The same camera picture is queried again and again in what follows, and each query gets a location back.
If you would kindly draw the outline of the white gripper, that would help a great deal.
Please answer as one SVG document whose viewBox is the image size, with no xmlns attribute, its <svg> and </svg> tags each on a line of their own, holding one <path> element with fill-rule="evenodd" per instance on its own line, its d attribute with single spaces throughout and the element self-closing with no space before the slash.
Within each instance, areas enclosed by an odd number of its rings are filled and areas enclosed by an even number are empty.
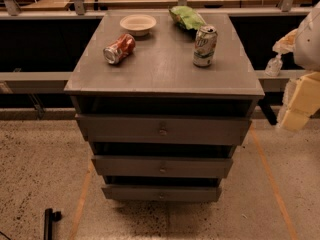
<svg viewBox="0 0 320 240">
<path fill-rule="evenodd" d="M 290 31 L 273 45 L 272 50 L 278 54 L 292 52 L 296 34 L 296 29 Z M 320 73 L 313 72 L 298 79 L 290 79 L 279 111 L 279 127 L 299 131 L 319 109 Z"/>
</svg>

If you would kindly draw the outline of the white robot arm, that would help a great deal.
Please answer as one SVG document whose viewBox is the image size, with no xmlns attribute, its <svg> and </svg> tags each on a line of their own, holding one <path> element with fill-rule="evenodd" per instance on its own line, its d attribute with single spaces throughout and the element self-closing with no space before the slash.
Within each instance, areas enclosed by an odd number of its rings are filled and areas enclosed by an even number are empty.
<svg viewBox="0 0 320 240">
<path fill-rule="evenodd" d="M 299 131 L 320 109 L 320 2 L 272 50 L 280 54 L 292 52 L 295 64 L 308 71 L 288 82 L 278 114 L 280 128 Z"/>
</svg>

